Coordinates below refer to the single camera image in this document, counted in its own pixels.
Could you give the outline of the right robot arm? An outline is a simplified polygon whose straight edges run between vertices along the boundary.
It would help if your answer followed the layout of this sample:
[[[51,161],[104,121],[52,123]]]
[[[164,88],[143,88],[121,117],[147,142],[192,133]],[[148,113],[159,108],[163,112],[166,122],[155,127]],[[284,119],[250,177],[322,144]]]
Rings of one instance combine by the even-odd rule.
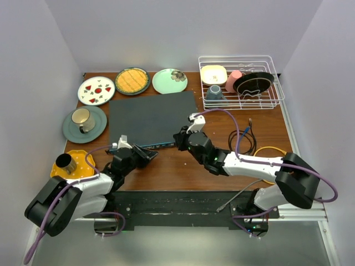
[[[299,156],[252,157],[215,147],[202,131],[191,132],[187,126],[173,135],[180,151],[188,151],[213,175],[248,176],[268,180],[273,186],[252,192],[240,212],[255,218],[283,204],[310,209],[320,182],[314,169]]]

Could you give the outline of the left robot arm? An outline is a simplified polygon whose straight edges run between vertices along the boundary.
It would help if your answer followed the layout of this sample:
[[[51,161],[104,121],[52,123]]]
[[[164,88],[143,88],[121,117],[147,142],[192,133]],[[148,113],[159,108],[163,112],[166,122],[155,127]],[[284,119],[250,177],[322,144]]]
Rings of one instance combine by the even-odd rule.
[[[52,177],[24,211],[24,216],[51,237],[64,231],[74,219],[98,213],[110,217],[115,204],[109,200],[125,177],[136,168],[145,168],[157,151],[119,141],[106,147],[113,159],[96,174],[77,180]]]

